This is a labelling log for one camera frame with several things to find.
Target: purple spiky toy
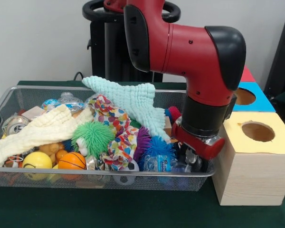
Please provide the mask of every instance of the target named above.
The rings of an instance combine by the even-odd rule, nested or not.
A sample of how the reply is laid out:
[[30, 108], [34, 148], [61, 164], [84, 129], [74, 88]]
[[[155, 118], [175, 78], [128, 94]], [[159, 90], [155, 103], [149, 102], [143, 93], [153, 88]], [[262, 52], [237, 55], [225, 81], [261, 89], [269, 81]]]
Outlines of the purple spiky toy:
[[141, 127], [137, 135], [137, 147], [134, 152], [133, 159], [139, 162], [141, 156], [150, 146], [151, 136], [149, 135], [149, 130], [145, 127]]

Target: yellow cloth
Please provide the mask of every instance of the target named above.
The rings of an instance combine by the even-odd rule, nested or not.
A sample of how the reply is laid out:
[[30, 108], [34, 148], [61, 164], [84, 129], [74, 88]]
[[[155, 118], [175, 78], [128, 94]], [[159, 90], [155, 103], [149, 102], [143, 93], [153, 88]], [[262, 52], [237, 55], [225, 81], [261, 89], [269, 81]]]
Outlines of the yellow cloth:
[[75, 129], [88, 121], [93, 121], [89, 108], [83, 110], [77, 118], [73, 118], [64, 104], [58, 106], [34, 119], [18, 134], [0, 140], [0, 166], [8, 157], [29, 151], [35, 146], [72, 138]]

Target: wooden box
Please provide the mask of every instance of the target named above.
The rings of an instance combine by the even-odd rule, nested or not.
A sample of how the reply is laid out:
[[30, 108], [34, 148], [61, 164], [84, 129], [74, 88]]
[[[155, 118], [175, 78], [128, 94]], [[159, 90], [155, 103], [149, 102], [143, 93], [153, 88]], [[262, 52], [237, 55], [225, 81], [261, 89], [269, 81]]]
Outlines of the wooden box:
[[220, 205], [281, 205], [285, 196], [285, 125], [276, 113], [233, 112], [212, 177]]

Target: gray container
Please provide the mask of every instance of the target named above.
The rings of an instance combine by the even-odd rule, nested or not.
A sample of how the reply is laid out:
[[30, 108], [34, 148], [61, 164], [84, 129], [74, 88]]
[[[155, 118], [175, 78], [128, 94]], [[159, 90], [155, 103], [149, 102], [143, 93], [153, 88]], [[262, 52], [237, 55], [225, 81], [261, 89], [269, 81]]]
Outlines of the gray container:
[[[0, 99], [0, 138], [3, 122], [19, 110], [40, 106], [45, 100], [59, 98], [62, 92], [71, 92], [85, 101], [94, 92], [83, 87], [15, 86]], [[185, 91], [156, 90], [154, 106], [176, 106], [182, 111]], [[54, 169], [0, 168], [0, 186], [36, 188], [92, 188], [130, 190], [190, 190], [198, 191], [215, 170], [210, 163], [205, 173], [78, 171]], [[42, 180], [27, 176], [44, 175]]]

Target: mint green crochet blanket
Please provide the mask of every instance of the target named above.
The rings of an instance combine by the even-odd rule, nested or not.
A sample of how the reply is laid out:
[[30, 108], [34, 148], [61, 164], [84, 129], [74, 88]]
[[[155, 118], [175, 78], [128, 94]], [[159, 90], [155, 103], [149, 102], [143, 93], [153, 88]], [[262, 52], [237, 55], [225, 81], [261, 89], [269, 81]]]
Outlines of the mint green crochet blanket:
[[170, 139], [163, 130], [165, 127], [164, 109], [153, 107], [154, 85], [146, 83], [137, 86], [122, 86], [97, 76], [86, 77], [82, 82], [94, 92], [106, 96], [116, 107], [124, 109], [131, 118], [148, 128], [151, 136], [160, 136], [164, 140]]

